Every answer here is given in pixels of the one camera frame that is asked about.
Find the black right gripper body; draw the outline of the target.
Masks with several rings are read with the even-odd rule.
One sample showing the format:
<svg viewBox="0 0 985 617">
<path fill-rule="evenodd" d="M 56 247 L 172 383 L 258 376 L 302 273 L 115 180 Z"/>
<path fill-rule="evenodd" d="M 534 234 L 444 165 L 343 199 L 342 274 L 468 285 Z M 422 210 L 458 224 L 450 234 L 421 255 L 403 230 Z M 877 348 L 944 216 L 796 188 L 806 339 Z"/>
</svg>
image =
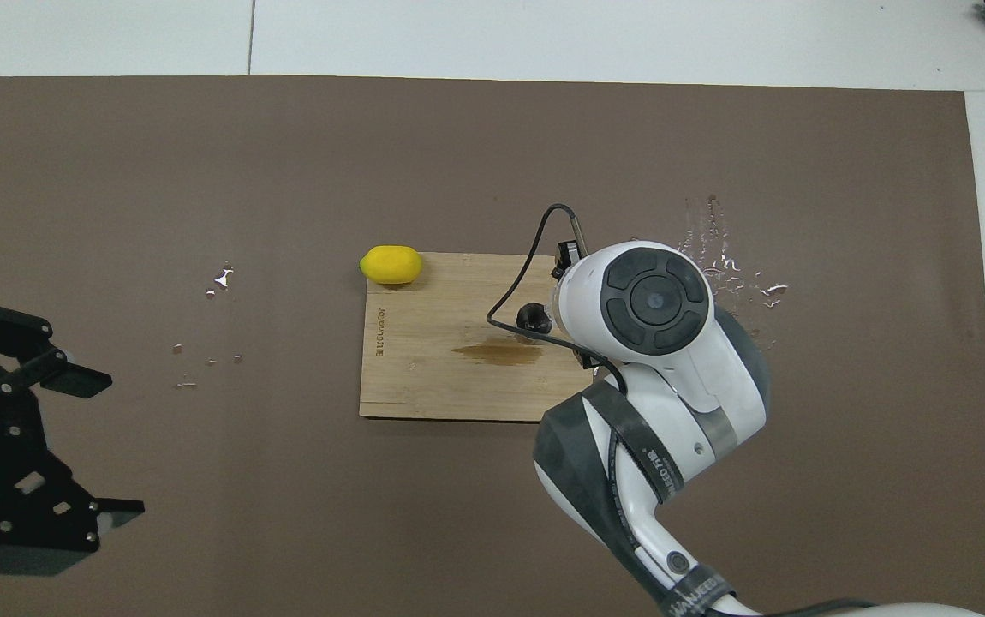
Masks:
<svg viewBox="0 0 985 617">
<path fill-rule="evenodd" d="M 585 246 L 579 241 L 564 241 L 558 243 L 558 251 L 554 257 L 554 278 L 560 280 L 568 270 L 588 254 Z"/>
</svg>

